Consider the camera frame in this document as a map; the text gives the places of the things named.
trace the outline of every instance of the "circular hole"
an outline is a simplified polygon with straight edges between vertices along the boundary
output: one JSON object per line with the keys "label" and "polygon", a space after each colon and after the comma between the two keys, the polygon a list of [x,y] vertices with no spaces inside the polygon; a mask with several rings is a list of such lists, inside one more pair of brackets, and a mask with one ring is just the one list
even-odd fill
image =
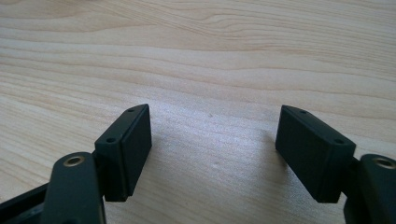
{"label": "circular hole", "polygon": [[382,158],[374,158],[374,162],[383,167],[383,168],[387,168],[387,169],[396,169],[396,164],[392,161],[388,161],[386,159],[382,159]]}
{"label": "circular hole", "polygon": [[108,143],[112,143],[112,142],[115,142],[116,139],[115,139],[115,138],[107,138],[106,141],[107,141]]}
{"label": "circular hole", "polygon": [[344,141],[341,140],[341,139],[334,139],[334,142],[335,142],[336,144],[344,144]]}
{"label": "circular hole", "polygon": [[80,163],[83,163],[83,162],[84,162],[84,157],[76,156],[76,157],[72,157],[72,158],[67,159],[64,162],[64,166],[67,166],[67,167],[76,166],[76,165],[79,165]]}

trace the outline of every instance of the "wooden table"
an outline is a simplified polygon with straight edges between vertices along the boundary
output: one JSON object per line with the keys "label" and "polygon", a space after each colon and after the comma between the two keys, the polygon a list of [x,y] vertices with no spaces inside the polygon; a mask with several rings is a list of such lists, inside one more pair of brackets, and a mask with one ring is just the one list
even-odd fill
{"label": "wooden table", "polygon": [[153,147],[108,223],[343,223],[276,153],[281,105],[396,158],[392,0],[1,0],[0,202],[149,104]]}

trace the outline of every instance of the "light wooden surface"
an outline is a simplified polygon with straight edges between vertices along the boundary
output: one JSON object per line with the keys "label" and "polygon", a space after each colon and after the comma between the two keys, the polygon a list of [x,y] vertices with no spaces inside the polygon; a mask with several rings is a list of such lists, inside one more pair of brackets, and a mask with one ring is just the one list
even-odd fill
{"label": "light wooden surface", "polygon": [[281,105],[396,158],[393,0],[0,2],[0,202],[140,104],[153,148],[108,223],[344,223],[276,154]]}

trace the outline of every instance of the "black mechanical part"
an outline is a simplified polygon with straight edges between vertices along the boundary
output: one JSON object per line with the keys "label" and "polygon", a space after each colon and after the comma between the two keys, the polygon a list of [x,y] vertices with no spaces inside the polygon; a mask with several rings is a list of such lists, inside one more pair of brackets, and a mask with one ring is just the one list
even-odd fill
{"label": "black mechanical part", "polygon": [[359,185],[375,223],[396,223],[396,161],[367,154],[361,157]]}
{"label": "black mechanical part", "polygon": [[337,203],[356,145],[309,112],[282,105],[276,149],[319,203]]}
{"label": "black mechanical part", "polygon": [[91,153],[72,153],[55,162],[40,223],[106,223]]}
{"label": "black mechanical part", "polygon": [[305,110],[282,105],[276,150],[319,203],[347,196],[347,224],[396,223],[396,161],[353,158],[356,145]]}
{"label": "black mechanical part", "polygon": [[0,223],[38,223],[48,184],[29,190],[0,204]]}
{"label": "black mechanical part", "polygon": [[151,149],[149,105],[138,105],[122,115],[96,140],[95,157],[108,202],[132,196]]}
{"label": "black mechanical part", "polygon": [[0,223],[106,223],[102,197],[124,202],[132,196],[150,149],[149,105],[129,108],[99,137],[92,154],[59,159],[48,184],[1,203]]}

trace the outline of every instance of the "screw hole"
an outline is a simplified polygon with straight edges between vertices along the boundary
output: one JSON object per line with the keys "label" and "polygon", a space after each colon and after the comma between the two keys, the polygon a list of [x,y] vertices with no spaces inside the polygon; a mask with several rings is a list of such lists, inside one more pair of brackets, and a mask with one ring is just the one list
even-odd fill
{"label": "screw hole", "polygon": [[335,142],[336,144],[344,144],[344,141],[341,140],[341,139],[334,139],[334,142]]}
{"label": "screw hole", "polygon": [[382,159],[382,158],[374,158],[373,161],[377,165],[379,165],[379,166],[381,166],[383,168],[387,168],[387,169],[390,169],[390,170],[396,169],[396,164],[394,162],[392,162],[392,161],[388,161],[388,160]]}
{"label": "screw hole", "polygon": [[107,141],[108,143],[113,143],[113,142],[116,141],[116,139],[115,139],[115,138],[107,138],[106,141]]}
{"label": "screw hole", "polygon": [[76,156],[76,157],[72,157],[72,158],[67,159],[64,162],[64,166],[67,166],[67,167],[76,166],[76,165],[79,165],[80,163],[83,163],[83,162],[84,162],[84,157]]}

